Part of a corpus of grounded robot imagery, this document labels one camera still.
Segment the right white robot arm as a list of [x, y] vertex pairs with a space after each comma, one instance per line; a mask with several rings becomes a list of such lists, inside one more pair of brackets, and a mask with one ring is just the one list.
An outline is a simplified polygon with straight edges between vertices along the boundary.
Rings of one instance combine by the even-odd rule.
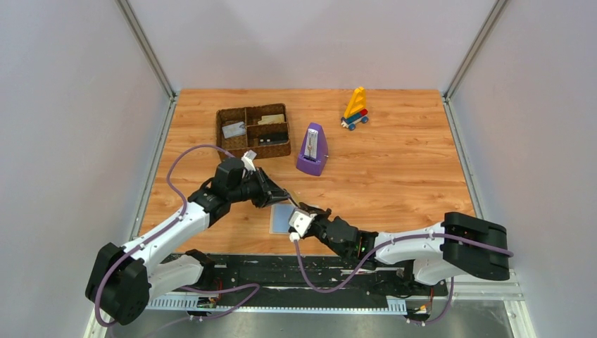
[[406, 279], [435, 285], [459, 275], [506, 281], [510, 277], [504, 226], [459, 212], [434, 225], [407, 232], [369, 232], [349, 225], [329, 209], [301, 204], [289, 217], [290, 240], [315, 237], [359, 268], [408, 263]]

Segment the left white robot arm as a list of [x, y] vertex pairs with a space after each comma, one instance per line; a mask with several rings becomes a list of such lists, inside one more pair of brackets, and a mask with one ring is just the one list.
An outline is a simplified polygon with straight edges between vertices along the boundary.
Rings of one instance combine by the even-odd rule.
[[97, 320], [104, 327], [127, 325], [150, 301], [168, 292], [187, 286], [211, 289], [215, 263], [205, 253], [192, 249], [174, 261], [165, 259], [226, 216], [232, 204], [250, 201], [265, 208], [289, 198], [289, 192], [250, 159], [225, 159], [160, 225], [126, 244], [109, 242], [99, 250], [85, 289]]

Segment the white card holder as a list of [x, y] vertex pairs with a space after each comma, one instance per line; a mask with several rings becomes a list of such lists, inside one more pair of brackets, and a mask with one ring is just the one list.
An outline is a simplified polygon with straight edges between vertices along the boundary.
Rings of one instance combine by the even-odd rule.
[[294, 209], [293, 204], [275, 204], [271, 208], [270, 232], [272, 234], [289, 233], [289, 216]]

